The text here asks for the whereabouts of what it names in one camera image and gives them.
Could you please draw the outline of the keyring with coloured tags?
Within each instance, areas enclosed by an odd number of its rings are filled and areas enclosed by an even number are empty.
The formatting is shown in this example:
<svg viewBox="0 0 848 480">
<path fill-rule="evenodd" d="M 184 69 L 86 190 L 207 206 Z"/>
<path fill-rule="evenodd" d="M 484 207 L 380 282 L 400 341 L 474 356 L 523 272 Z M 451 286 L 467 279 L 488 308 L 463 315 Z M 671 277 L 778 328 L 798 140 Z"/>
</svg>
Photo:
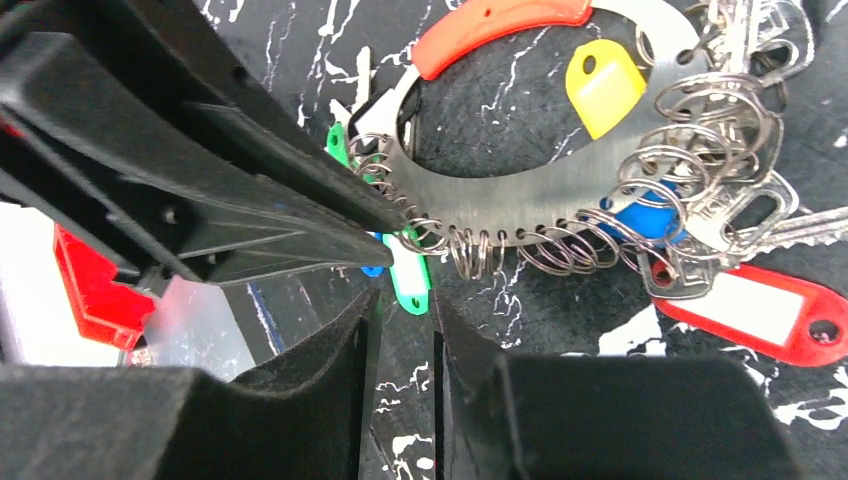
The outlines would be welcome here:
<svg viewBox="0 0 848 480">
<path fill-rule="evenodd" d="M 565 90 L 590 142 L 563 160 L 490 178 L 439 174 L 413 158 L 413 90 L 476 48 L 523 30 L 586 24 L 608 12 L 635 25 L 642 73 L 628 51 L 578 47 Z M 847 355 L 847 302 L 823 286 L 756 268 L 760 254 L 847 238 L 847 211 L 799 214 L 774 168 L 784 139 L 787 78 L 813 60 L 798 1 L 468 1 L 412 47 L 397 84 L 370 90 L 357 58 L 357 100 L 326 142 L 343 166 L 400 205 L 383 236 L 408 310 L 427 309 L 428 255 L 461 277 L 502 267 L 507 250 L 556 276 L 627 263 L 671 318 L 787 364 Z"/>
</svg>

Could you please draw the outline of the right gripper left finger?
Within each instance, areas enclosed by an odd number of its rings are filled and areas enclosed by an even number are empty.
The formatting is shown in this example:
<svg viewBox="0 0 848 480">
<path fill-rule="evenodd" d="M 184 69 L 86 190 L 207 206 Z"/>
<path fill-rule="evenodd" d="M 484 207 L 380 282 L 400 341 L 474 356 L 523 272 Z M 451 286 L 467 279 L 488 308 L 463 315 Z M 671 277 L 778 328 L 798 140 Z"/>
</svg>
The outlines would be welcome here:
<svg viewBox="0 0 848 480">
<path fill-rule="evenodd" d="M 5 479 L 359 479 L 377 289 L 225 382 L 197 368 L 1 369 Z"/>
</svg>

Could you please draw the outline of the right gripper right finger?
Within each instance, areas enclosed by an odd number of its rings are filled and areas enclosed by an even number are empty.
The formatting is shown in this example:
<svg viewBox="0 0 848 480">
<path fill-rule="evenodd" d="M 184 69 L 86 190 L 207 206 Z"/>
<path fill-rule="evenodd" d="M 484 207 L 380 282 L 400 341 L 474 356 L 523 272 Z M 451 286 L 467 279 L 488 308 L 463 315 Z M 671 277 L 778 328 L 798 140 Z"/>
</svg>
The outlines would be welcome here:
<svg viewBox="0 0 848 480">
<path fill-rule="evenodd" d="M 748 374 L 722 358 L 520 354 L 431 295 L 440 479 L 798 479 Z"/>
</svg>

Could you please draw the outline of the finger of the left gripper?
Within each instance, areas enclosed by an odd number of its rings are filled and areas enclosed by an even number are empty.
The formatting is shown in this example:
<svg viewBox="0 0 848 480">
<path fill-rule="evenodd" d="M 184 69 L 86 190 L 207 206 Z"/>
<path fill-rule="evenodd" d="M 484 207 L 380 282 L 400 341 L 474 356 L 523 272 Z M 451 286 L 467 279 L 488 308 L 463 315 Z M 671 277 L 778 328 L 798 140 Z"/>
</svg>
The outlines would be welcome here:
<svg viewBox="0 0 848 480">
<path fill-rule="evenodd" d="M 129 83 L 197 143 L 369 231 L 400 209 L 343 169 L 245 69 L 191 1 L 102 1 L 103 23 L 136 61 Z"/>
<path fill-rule="evenodd" d="M 124 284 L 392 261 L 369 230 L 173 128 L 69 34 L 30 33 L 2 54 L 1 118 L 2 191 L 115 262 Z"/>
</svg>

